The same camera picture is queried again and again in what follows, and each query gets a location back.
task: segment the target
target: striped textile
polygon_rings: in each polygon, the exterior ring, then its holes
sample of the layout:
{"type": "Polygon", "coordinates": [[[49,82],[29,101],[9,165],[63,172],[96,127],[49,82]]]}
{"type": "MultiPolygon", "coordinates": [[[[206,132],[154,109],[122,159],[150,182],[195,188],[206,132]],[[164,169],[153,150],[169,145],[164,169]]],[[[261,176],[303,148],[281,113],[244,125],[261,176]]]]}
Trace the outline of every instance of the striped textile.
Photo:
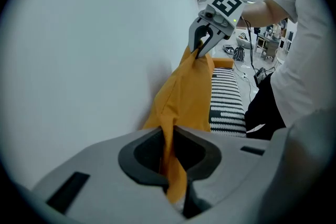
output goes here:
{"type": "Polygon", "coordinates": [[[242,98],[231,68],[215,68],[209,112],[212,133],[246,137],[242,98]]]}

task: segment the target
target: white floor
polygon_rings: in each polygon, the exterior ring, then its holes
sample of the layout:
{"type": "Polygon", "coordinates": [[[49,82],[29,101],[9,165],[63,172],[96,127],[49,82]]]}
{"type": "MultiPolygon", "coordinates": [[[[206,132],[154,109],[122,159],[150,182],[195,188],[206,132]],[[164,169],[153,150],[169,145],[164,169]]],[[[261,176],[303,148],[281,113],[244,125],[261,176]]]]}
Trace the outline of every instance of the white floor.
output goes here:
{"type": "MultiPolygon", "coordinates": [[[[218,43],[218,45],[213,48],[212,57],[214,58],[227,58],[228,55],[223,52],[223,45],[228,44],[227,40],[223,40],[218,43]]],[[[236,48],[237,44],[230,44],[232,47],[236,48]]],[[[277,66],[277,60],[275,59],[272,62],[272,58],[265,59],[265,53],[260,56],[261,49],[257,49],[257,52],[253,49],[253,65],[255,68],[264,67],[266,70],[270,69],[273,66],[277,66]]],[[[241,99],[243,101],[244,110],[246,111],[248,105],[250,104],[250,99],[253,100],[255,95],[258,92],[258,88],[254,81],[254,70],[251,66],[250,60],[250,50],[245,49],[245,59],[244,62],[235,61],[236,66],[234,66],[234,72],[237,78],[238,86],[240,89],[241,99]]]]}

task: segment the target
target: black and white striped fabric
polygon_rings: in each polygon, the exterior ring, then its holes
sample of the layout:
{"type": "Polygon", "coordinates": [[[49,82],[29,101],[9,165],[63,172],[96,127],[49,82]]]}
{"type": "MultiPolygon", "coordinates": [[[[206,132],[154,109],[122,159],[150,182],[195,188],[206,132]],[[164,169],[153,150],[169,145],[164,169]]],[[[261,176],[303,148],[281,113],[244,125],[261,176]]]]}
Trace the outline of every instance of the black and white striped fabric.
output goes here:
{"type": "Polygon", "coordinates": [[[209,123],[212,133],[246,137],[242,97],[231,68],[214,69],[209,123]]]}

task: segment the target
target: yellow garment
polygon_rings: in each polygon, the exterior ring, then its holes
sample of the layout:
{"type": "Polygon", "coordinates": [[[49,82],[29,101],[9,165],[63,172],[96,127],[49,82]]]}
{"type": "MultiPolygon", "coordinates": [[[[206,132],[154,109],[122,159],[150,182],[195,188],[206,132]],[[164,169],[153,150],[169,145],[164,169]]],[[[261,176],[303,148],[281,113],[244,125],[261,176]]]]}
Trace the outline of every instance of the yellow garment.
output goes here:
{"type": "Polygon", "coordinates": [[[211,77],[215,68],[209,54],[195,59],[187,47],[178,68],[157,93],[144,129],[161,126],[165,145],[160,173],[169,181],[167,198],[177,202],[186,191],[186,172],[175,157],[174,125],[210,132],[211,77]]]}

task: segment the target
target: person's arm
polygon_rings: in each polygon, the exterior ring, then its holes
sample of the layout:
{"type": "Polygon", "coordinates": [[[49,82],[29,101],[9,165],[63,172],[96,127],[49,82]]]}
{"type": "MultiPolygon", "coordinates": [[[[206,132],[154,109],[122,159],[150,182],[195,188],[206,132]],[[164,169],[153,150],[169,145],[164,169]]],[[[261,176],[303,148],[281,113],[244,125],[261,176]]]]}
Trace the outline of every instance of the person's arm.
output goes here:
{"type": "MultiPolygon", "coordinates": [[[[251,27],[264,27],[287,18],[288,13],[273,0],[264,0],[245,5],[242,16],[251,23],[251,27]]],[[[237,26],[246,26],[243,20],[239,20],[237,26]]]]}
{"type": "MultiPolygon", "coordinates": [[[[251,27],[264,27],[288,17],[294,23],[298,15],[295,8],[295,0],[264,0],[262,2],[247,4],[242,16],[251,23],[251,27]]],[[[239,20],[237,26],[245,27],[243,20],[239,20]]]]}

